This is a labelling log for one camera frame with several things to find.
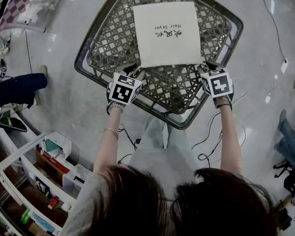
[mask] dark hair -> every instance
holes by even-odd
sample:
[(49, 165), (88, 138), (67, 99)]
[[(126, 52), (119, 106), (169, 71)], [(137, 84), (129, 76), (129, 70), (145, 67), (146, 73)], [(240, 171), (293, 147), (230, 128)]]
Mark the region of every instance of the dark hair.
[(110, 166), (108, 195), (99, 192), (88, 235), (277, 235), (267, 191), (218, 169), (200, 169), (199, 183), (176, 188), (167, 207), (162, 186), (150, 173)]
[(199, 183), (176, 189), (171, 217), (177, 235), (277, 235), (273, 203), (263, 187), (219, 169), (200, 169), (195, 177)]

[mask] gray floor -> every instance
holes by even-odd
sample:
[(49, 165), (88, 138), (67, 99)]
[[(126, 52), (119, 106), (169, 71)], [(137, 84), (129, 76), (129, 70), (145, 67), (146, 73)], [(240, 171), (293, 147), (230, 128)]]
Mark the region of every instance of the gray floor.
[[(289, 60), (285, 74), (280, 72), (282, 56), (278, 47), (273, 21), (262, 0), (216, 0), (235, 13), (244, 23), (241, 39), (229, 61), (235, 99), (252, 92), (234, 106), (239, 141), (244, 156), (243, 175), (265, 186), (277, 200), (285, 197), (284, 177), (275, 179), (272, 165), (282, 160), (273, 150), (280, 138), (276, 130), (283, 108), (295, 128), (295, 0), (273, 0), (282, 50)], [(62, 0), (52, 23), (45, 33), (29, 31), (29, 53), (34, 72), (41, 64), (49, 69), (48, 88), (40, 92), (42, 105), (22, 111), (24, 117), (39, 132), (58, 131), (73, 142), (73, 157), (90, 168), (103, 129), (105, 128), (106, 98), (103, 87), (74, 70), (73, 61), (87, 30), (105, 0)], [(30, 72), (23, 30), (12, 31), (11, 52), (5, 58), (10, 76)], [(215, 113), (207, 101), (195, 121), (187, 129), (190, 145), (207, 135), (207, 123)], [(121, 122), (133, 138), (140, 138), (147, 115), (135, 106), (124, 111)], [(210, 138), (193, 150), (195, 160), (200, 152), (210, 153), (218, 139), (220, 120), (212, 125)], [(118, 157), (133, 152), (125, 134), (120, 135)], [(220, 159), (217, 148), (211, 162)], [(219, 161), (212, 163), (219, 167)], [(200, 162), (199, 167), (207, 164)], [(289, 208), (293, 217), (295, 209)], [(283, 233), (295, 235), (295, 222)]]

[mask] pants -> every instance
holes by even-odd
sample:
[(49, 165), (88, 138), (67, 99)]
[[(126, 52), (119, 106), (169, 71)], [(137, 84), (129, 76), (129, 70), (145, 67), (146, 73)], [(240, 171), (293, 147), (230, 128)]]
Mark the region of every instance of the pants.
[(48, 79), (42, 73), (32, 73), (17, 76), (0, 82), (0, 107), (5, 104), (28, 104), (30, 108), (34, 103), (35, 91), (44, 89)]
[[(140, 141), (140, 148), (164, 148), (163, 128), (165, 123), (156, 117), (149, 115), (145, 130)], [(190, 150), (186, 133), (168, 125), (167, 148)]]
[(274, 146), (295, 167), (295, 131), (285, 119), (278, 125), (278, 130), (284, 137)]

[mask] gray shirt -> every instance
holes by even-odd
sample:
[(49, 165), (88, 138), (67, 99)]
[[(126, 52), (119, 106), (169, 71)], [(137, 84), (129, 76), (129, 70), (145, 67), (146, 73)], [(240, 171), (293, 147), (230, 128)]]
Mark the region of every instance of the gray shirt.
[[(130, 166), (148, 171), (161, 183), (168, 201), (174, 200), (178, 184), (192, 182), (197, 169), (190, 151), (179, 149), (138, 149), (131, 157)], [(84, 183), (75, 206), (69, 212), (61, 236), (83, 236), (92, 224), (94, 201), (98, 191), (107, 194), (107, 184), (102, 175), (92, 174)]]

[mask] clothing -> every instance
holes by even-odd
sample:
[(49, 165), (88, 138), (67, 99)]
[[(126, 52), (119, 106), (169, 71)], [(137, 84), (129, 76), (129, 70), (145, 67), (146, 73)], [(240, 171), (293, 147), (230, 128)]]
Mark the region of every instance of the clothing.
[(0, 107), (8, 103), (28, 104), (30, 108), (34, 103), (35, 91), (44, 89), (48, 79), (42, 73), (21, 75), (0, 82)]
[[(184, 131), (168, 127), (167, 148), (164, 148), (162, 130), (165, 123), (150, 116), (137, 151), (132, 155), (129, 165), (140, 171), (148, 171), (161, 183), (165, 196), (170, 202), (174, 200), (175, 187), (178, 184), (192, 182), (194, 163), (187, 137)], [(93, 218), (94, 201), (98, 191), (105, 196), (107, 184), (104, 177), (92, 174), (83, 184), (74, 208), (60, 236), (86, 235)]]
[(274, 149), (295, 167), (295, 131), (286, 118), (279, 123), (278, 130), (284, 137), (274, 146)]

